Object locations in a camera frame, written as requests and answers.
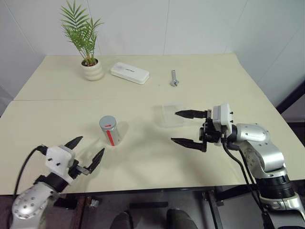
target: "can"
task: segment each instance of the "can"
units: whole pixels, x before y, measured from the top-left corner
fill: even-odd
[[[113,116],[107,115],[101,118],[100,127],[106,136],[108,144],[116,146],[121,142],[121,136],[116,128],[116,120]]]

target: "clear plastic box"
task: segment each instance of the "clear plastic box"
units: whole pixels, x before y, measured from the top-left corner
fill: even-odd
[[[185,110],[183,103],[168,103],[162,105],[165,127],[179,127],[184,125],[184,118],[175,115],[176,112]]]

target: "beige table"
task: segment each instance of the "beige table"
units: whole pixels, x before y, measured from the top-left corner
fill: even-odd
[[[54,146],[83,135],[75,148],[76,157],[89,164],[92,155],[106,146],[98,124],[104,115],[117,118],[121,144],[106,146],[94,174],[79,176],[65,192],[244,184],[240,168],[220,147],[209,144],[202,153],[170,140],[198,139],[202,120],[189,120],[183,127],[162,127],[160,106],[168,102],[201,110],[229,102],[236,123],[258,122],[270,131],[285,156],[290,178],[305,178],[304,147],[233,54],[105,57],[106,68],[122,61],[150,71],[144,85],[111,75],[88,82],[68,67],[60,67],[61,72],[51,68],[63,58],[70,68],[79,60],[47,57],[16,98],[23,101],[13,101],[0,118],[0,182],[5,184],[0,194],[13,192],[24,158],[37,145]],[[152,60],[155,67],[148,64]],[[171,69],[180,81],[177,88],[169,85]],[[44,156],[35,154],[24,171],[20,190],[47,173]]]

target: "white plant pot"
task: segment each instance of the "white plant pot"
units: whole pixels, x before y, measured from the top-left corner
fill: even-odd
[[[84,66],[81,64],[83,75],[89,81],[100,80],[104,76],[101,62],[98,59],[95,60],[97,61],[97,64],[94,66]]]

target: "gray shoe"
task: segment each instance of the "gray shoe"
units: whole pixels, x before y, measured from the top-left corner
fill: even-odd
[[[191,217],[182,210],[168,209],[166,221],[167,229],[198,229]]]
[[[133,221],[130,212],[125,211],[116,216],[110,229],[133,229]]]

